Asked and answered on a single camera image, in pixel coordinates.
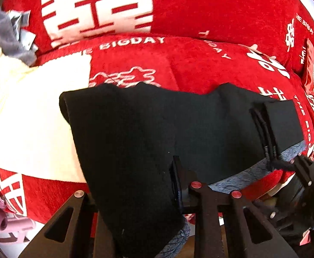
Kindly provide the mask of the black pants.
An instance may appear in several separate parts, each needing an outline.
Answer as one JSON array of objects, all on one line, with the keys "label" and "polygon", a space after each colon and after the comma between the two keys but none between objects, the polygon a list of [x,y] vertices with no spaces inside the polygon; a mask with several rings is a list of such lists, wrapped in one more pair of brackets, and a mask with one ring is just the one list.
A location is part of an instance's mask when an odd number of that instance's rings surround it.
[{"label": "black pants", "polygon": [[150,84],[64,92],[85,180],[123,257],[155,257],[183,227],[169,168],[217,191],[242,189],[306,149],[291,100],[221,84],[209,94]]}]

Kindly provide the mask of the white cream blanket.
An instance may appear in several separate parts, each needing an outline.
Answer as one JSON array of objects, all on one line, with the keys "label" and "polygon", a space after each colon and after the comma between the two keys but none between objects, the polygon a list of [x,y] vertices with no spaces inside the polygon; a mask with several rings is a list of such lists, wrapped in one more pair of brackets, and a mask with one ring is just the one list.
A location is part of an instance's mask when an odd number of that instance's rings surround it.
[{"label": "white cream blanket", "polygon": [[28,67],[0,48],[1,169],[42,179],[85,181],[59,97],[88,87],[90,70],[91,56],[81,52]]}]

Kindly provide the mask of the grey fuzzy cloth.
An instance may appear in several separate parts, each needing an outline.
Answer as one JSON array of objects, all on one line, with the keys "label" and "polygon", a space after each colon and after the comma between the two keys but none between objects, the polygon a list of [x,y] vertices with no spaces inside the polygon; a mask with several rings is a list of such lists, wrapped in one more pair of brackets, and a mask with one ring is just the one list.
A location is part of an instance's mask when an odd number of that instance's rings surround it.
[{"label": "grey fuzzy cloth", "polygon": [[0,9],[0,48],[4,55],[21,60],[28,66],[33,66],[37,56],[31,50],[26,50],[16,39],[11,20],[7,13]]}]

